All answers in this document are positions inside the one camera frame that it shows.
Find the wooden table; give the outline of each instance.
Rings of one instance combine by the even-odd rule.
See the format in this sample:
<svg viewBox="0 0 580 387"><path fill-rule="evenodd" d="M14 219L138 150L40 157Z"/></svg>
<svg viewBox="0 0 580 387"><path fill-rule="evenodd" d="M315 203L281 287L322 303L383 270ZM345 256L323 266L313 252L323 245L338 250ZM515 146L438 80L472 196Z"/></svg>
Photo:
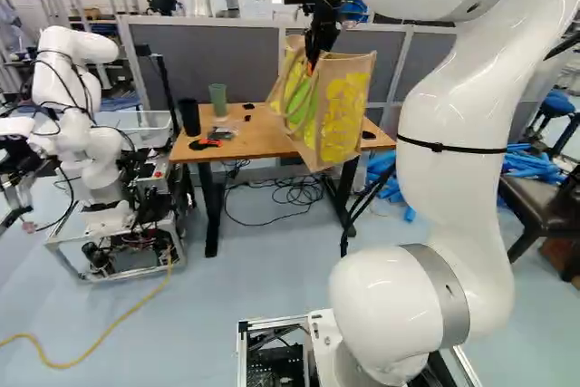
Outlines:
<svg viewBox="0 0 580 387"><path fill-rule="evenodd" d="M218 253L218 232L221 218L224 186L214 183L209 162L220 160L244 160L262 158L289 158L300 156L294 144L281 131L274 114L264 103L254 103L254 109L244 109L242 103L229 104L228 122L238 128L238 135L233 140L223 141L222 147L192 150L189 144L201 137L205 138L214 125L213 108L210 104L199 105L201 119L200 137L191 138L182 131L169 155L171 163L197 163L199 179L208 212L208 232L206 236L206 256L212 257ZM244 121L250 115L250 121ZM370 120L364 119L362 129L372 133L376 138L361 140L363 150L391 150L395 142ZM354 173L358 158L343 164L338 186L328 178L323 177L323 183L328 196L343 227L347 225L346 201L353 186ZM349 236L354 236L355 230L349 228Z"/></svg>

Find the light blue floor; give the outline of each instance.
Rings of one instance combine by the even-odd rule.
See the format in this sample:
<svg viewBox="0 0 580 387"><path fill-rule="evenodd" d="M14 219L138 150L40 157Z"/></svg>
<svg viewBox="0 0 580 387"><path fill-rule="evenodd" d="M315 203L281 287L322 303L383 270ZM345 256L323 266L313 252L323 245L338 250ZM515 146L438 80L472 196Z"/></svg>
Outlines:
<svg viewBox="0 0 580 387"><path fill-rule="evenodd" d="M34 198L39 222L57 217L67 204L46 179L34 186ZM237 189L230 199L241 219L286 212L274 207L268 189ZM351 250L426 237L426 225L405 223L402 209L377 204L374 211L389 216L364 214ZM521 226L506 210L499 216L509 246ZM205 218L199 209L191 224L187 268L87 361L55 371L40 364L29 343L13 343L0 350L0 385L234 387L239 319L304 314L328 305L326 283L339 258L340 229L327 201L306 216L263 228L240 227L224 217L214 259L203 257ZM80 355L161 280L77 285L42 247L43 240L18 225L0 239L0 337L35 333L54 360ZM467 344L468 357L486 386L577 386L580 293L560 282L535 249L517 262L514 274L517 303L509 325Z"/></svg>

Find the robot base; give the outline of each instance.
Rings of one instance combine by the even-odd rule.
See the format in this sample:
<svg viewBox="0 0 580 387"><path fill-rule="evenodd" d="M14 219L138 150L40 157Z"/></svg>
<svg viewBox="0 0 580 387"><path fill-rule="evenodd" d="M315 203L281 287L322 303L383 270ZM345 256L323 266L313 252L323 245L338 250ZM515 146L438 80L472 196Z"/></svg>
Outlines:
<svg viewBox="0 0 580 387"><path fill-rule="evenodd" d="M343 344L332 310L240 321L237 387L382 387ZM433 353L408 387L482 387L456 346Z"/></svg>
<svg viewBox="0 0 580 387"><path fill-rule="evenodd" d="M102 227L86 223L82 218L82 208L77 206L53 231L44 246L55 255L59 263L77 280L83 283L100 283L117 281L157 274L167 271L169 258L166 249L156 249L155 241L162 236L164 247L171 247L171 261L174 268L186 265L186 250L181 242L180 223L170 211L162 220L144 224L151 237L145 240L131 239L135 231L131 222L112 222ZM110 262L100 269L95 269L83 255L81 247L93 243L96 247L115 247L115 243L128 240L126 247L109 251Z"/></svg>

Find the gray cubicle partition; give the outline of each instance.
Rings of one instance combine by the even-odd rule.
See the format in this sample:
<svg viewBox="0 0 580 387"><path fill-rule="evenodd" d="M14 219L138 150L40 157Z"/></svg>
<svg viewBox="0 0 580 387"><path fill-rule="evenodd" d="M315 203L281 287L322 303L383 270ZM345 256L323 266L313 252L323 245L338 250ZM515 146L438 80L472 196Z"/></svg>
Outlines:
<svg viewBox="0 0 580 387"><path fill-rule="evenodd" d="M268 22L234 26L238 21L233 19L197 20L192 25L156 18L160 20L131 23L130 33L135 45L147 44L163 55L175 100L209 102L211 83L227 85L229 102L266 99L278 73L278 27ZM139 66L150 108L166 109L158 66L148 57L139 58Z"/></svg>
<svg viewBox="0 0 580 387"><path fill-rule="evenodd" d="M146 109L166 107L159 71L150 59L138 58L134 44L148 44L163 54L171 89L178 100L208 101L208 85L227 85L230 102L262 102L282 64L284 38L302 32L299 24L242 19L128 16L120 30L136 88ZM445 59L455 43L455 28L414 24L359 24L343 31L334 50L378 52L367 115L394 136L408 92ZM526 94L512 126L515 140L542 95Z"/></svg>

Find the yellow cable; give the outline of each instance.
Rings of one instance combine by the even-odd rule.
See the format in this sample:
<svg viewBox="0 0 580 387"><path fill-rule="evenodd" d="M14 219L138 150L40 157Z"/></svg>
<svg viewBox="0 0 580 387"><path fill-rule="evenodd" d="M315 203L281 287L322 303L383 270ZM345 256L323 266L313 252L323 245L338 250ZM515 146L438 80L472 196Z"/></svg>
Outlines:
<svg viewBox="0 0 580 387"><path fill-rule="evenodd" d="M163 287L165 287L167 285L167 283L169 282L169 278L171 277L171 269L172 268L173 268L173 263L171 262L171 255L169 255L167 275L165 276L165 279L161 282L161 284L158 285L155 289L153 289L153 291L150 294L148 294L143 299L141 299L127 313L123 314L119 319L117 319L115 322L113 322L109 326L109 328L107 328L105 330L105 332L103 334L101 334L101 337L99 337L97 339L97 341L83 355L81 355L76 360L72 360L69 363L51 362L48 359L48 357L46 356L46 353L44 352L44 349L40 345L40 342L38 341L38 339L29 333L19 333L19 334L13 335L12 337L8 337L7 339L0 342L0 348L13 342L14 340L17 340L17 339L28 339L28 340L30 340L30 342L32 342L32 344L36 348L36 351L38 352L38 356L40 357L43 364L47 365L48 367L50 367L52 369L70 369L71 367L76 366L78 363L82 362L85 358L87 358L89 355L91 355L94 352L94 350L97 349L99 347L99 345L107 338L107 336L109 334L111 334L112 330L114 330L117 326L119 326L119 324L121 322L123 322L125 319L127 319L129 316L131 316L137 310L142 308L150 299L153 298L153 296L155 296L161 290L163 290Z"/></svg>

